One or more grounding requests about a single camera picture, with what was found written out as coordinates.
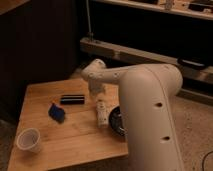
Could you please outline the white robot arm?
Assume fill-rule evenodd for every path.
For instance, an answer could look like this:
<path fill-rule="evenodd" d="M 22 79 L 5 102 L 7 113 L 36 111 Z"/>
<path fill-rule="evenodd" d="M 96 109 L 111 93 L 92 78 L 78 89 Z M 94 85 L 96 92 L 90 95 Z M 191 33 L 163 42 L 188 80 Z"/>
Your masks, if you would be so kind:
<path fill-rule="evenodd" d="M 82 77 L 93 94 L 101 93 L 104 83 L 118 86 L 131 171 L 185 171 L 169 103 L 183 84 L 177 67 L 108 68 L 95 59 L 83 69 Z"/>

